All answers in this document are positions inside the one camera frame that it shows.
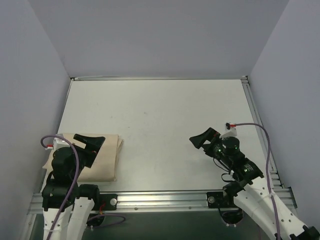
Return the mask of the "beige cloth kit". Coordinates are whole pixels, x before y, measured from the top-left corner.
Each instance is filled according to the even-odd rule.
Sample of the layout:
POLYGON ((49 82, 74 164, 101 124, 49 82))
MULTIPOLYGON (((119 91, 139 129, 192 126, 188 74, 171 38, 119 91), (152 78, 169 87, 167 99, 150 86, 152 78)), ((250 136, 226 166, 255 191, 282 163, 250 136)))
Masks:
POLYGON ((90 168, 84 167, 77 181, 85 182, 114 182, 116 181, 116 168, 119 161, 119 154, 122 149, 123 139, 117 134, 94 134, 84 133, 87 137, 105 137, 90 168))

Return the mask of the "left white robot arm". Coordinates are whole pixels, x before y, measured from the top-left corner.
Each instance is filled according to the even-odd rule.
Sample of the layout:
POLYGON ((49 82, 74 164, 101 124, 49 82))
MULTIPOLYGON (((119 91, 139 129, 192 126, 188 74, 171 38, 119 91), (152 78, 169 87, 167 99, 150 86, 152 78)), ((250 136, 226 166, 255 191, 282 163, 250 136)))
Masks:
POLYGON ((75 134, 74 140, 83 143, 80 147, 61 135, 52 135, 54 140, 65 144, 53 144, 52 171, 42 190, 44 217, 43 239, 80 240, 87 227, 92 210, 101 203, 100 190, 95 184, 78 185, 77 180, 84 168, 91 168, 106 138, 75 134))

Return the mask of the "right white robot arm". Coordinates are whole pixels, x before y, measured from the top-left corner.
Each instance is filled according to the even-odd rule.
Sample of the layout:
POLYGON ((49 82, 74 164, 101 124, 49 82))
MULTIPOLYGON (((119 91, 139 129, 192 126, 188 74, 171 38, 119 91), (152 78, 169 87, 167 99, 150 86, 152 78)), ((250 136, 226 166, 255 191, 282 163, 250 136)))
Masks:
POLYGON ((319 231, 303 223, 274 192, 269 173, 241 152, 235 127, 227 124, 224 134, 210 127, 189 139, 195 148, 225 165, 232 176, 223 187, 223 203, 243 210, 271 240, 318 240, 319 231))

